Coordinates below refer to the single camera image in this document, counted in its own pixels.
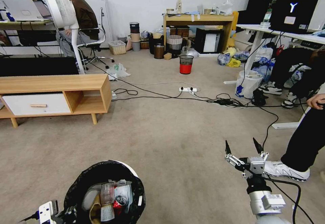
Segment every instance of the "monitor logo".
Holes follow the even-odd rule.
[[[298,3],[296,3],[296,4],[290,3],[290,5],[291,5],[290,13],[292,13],[292,12],[294,11],[295,6],[296,6],[297,4],[298,4]]]

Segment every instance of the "silver laptop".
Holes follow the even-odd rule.
[[[38,11],[41,13],[42,17],[51,18],[50,11],[46,7],[46,5],[43,4],[42,1],[34,1],[34,4],[36,5]]]
[[[0,0],[16,21],[44,21],[33,0]]]

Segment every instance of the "laptop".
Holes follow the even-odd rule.
[[[276,0],[272,6],[270,29],[306,34],[318,0]]]
[[[42,1],[34,1],[34,4],[36,5],[36,8],[41,13],[42,17],[44,18],[51,18],[51,13],[46,7],[46,5],[43,4]]]
[[[7,9],[16,21],[44,21],[33,0],[0,0],[0,8]]]

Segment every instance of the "white sneaker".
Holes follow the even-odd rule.
[[[281,161],[266,161],[264,172],[273,177],[289,177],[300,182],[304,182],[310,177],[310,169],[305,172],[296,171]]]
[[[281,106],[286,109],[291,109],[294,107],[297,99],[298,99],[298,97],[290,92],[290,93],[288,93],[287,98],[281,103]]]
[[[268,81],[268,83],[259,87],[259,90],[263,91],[266,94],[275,94],[281,95],[282,89],[275,86],[275,82]]]

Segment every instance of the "standing fan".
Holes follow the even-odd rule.
[[[73,51],[78,62],[80,73],[85,74],[77,48],[79,25],[72,2],[70,0],[46,0],[46,2],[53,17],[55,27],[68,27],[72,30],[71,42]]]

